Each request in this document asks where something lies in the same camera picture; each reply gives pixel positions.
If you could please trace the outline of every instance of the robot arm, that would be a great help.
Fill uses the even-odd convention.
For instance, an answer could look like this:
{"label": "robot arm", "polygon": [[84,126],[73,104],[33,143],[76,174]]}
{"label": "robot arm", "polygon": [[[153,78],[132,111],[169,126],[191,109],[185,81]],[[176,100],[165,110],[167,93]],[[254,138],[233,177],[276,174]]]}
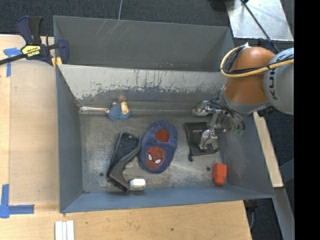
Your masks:
{"label": "robot arm", "polygon": [[228,52],[220,72],[226,76],[222,89],[192,110],[195,116],[213,114],[210,129],[202,133],[201,150],[217,139],[217,131],[241,134],[245,115],[265,116],[275,109],[294,114],[294,48],[276,55],[245,44]]}

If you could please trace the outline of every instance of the white object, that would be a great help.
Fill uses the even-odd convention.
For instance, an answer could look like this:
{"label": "white object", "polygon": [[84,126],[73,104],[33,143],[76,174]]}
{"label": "white object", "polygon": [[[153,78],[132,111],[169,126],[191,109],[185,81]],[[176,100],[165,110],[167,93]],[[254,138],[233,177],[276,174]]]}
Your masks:
{"label": "white object", "polygon": [[129,190],[139,191],[144,190],[146,187],[146,180],[143,178],[134,178],[129,183]]}
{"label": "white object", "polygon": [[56,221],[54,223],[54,240],[74,240],[74,221]]}

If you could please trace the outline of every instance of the black carpet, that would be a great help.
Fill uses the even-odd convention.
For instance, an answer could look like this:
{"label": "black carpet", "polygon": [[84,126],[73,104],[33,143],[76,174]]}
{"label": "black carpet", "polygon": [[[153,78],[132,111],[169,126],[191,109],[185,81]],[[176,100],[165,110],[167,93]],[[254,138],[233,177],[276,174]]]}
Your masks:
{"label": "black carpet", "polygon": [[[295,36],[295,0],[280,1],[291,33]],[[0,8],[0,34],[17,34],[16,21],[25,15],[44,18],[41,28],[43,36],[53,36],[54,15],[230,26],[223,0],[0,0]],[[245,39],[234,38],[235,46],[245,42]],[[259,45],[258,40],[250,40],[249,43]],[[292,42],[283,41],[275,41],[274,44],[280,51],[294,46]],[[294,116],[275,111],[265,119],[281,167],[294,158]],[[294,180],[286,182],[285,187],[294,214]],[[272,200],[257,200],[257,204],[252,226],[253,240],[281,240]]]}

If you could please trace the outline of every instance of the gray metal bin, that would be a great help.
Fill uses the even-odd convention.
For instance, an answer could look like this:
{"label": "gray metal bin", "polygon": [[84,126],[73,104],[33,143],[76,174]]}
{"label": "gray metal bin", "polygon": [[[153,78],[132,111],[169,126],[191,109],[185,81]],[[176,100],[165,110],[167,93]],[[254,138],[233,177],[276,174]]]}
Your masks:
{"label": "gray metal bin", "polygon": [[[191,110],[225,82],[219,72],[233,46],[227,27],[129,20],[54,17],[54,37],[69,43],[68,64],[56,69],[60,212],[84,212],[212,203],[274,196],[256,125],[244,118],[239,137],[219,137],[220,150],[188,160],[184,123],[211,121]],[[132,115],[110,120],[104,112],[126,101]],[[143,170],[137,160],[127,180],[146,179],[143,191],[123,192],[106,173],[121,132],[144,137],[156,120],[177,129],[172,163],[164,172]],[[212,180],[217,162],[228,166],[224,186]]]}

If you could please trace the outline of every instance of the orange object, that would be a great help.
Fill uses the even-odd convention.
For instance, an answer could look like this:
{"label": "orange object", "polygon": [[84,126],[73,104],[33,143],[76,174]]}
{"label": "orange object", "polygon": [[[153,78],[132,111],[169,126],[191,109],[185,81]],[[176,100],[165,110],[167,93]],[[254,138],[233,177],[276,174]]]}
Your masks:
{"label": "orange object", "polygon": [[227,165],[217,162],[213,166],[213,170],[212,170],[212,178],[214,180],[214,184],[218,186],[222,186],[225,183],[226,177],[227,177]]}

